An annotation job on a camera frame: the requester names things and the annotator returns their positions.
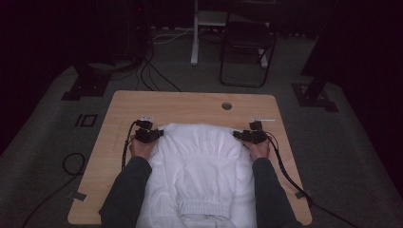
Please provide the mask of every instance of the chair leg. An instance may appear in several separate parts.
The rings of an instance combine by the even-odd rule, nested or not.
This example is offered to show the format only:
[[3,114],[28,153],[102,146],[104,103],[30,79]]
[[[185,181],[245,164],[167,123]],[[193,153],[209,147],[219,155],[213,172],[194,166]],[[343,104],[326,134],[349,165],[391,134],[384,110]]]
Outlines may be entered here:
[[269,69],[270,69],[270,65],[272,64],[272,59],[273,59],[273,53],[275,52],[275,46],[276,46],[276,42],[277,42],[277,36],[275,34],[274,38],[273,38],[273,44],[272,47],[270,49],[270,55],[269,55],[269,59],[267,60],[267,68],[264,72],[264,78],[263,78],[263,82],[261,82],[260,85],[258,85],[257,87],[262,87],[266,81],[267,81],[267,76],[269,75]]
[[222,46],[221,46],[221,54],[220,54],[220,59],[221,59],[221,64],[220,64],[220,82],[224,85],[227,85],[227,83],[222,79],[222,71],[224,67],[224,58],[225,58],[225,41],[223,41]]

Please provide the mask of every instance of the ribbed hem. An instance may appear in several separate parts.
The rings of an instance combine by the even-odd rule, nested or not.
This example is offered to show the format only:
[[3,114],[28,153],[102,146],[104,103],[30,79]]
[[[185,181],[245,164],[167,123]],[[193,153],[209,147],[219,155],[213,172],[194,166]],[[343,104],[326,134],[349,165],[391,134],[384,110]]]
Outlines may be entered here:
[[185,215],[207,215],[229,219],[230,205],[203,201],[182,202],[179,205],[180,216]]

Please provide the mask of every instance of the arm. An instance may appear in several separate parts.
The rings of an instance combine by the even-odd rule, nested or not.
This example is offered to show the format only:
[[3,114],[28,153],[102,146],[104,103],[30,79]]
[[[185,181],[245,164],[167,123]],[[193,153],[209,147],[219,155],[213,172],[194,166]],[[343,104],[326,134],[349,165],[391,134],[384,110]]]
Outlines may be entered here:
[[297,221],[287,195],[278,182],[275,169],[268,159],[270,154],[269,140],[259,144],[252,144],[250,142],[243,142],[243,144],[250,149],[251,157],[254,161],[252,169],[255,177],[258,227],[303,227]]
[[145,186],[151,174],[147,160],[156,142],[141,143],[134,140],[134,136],[131,139],[132,158],[114,181],[99,211],[103,227],[135,227],[142,209]]

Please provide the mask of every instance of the person's right hand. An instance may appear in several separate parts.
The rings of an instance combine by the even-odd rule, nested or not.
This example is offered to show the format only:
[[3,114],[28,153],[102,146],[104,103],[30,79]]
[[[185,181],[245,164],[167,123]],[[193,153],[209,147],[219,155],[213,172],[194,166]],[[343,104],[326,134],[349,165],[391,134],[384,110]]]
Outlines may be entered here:
[[251,142],[243,142],[243,144],[251,151],[251,157],[253,161],[259,158],[269,159],[270,141],[268,139],[259,144],[253,144]]

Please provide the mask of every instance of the stand base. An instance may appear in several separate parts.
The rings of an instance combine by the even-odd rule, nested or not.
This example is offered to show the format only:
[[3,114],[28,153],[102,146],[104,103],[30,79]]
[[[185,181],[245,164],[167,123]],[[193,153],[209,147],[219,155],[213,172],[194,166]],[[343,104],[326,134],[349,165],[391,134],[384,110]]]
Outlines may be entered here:
[[329,100],[325,91],[322,91],[316,100],[305,98],[304,94],[309,85],[291,84],[300,106],[324,107],[326,111],[338,112],[336,104]]
[[81,97],[102,97],[104,96],[110,74],[94,73],[95,82],[92,86],[83,87],[80,76],[74,82],[69,92],[65,92],[62,101],[79,101]]

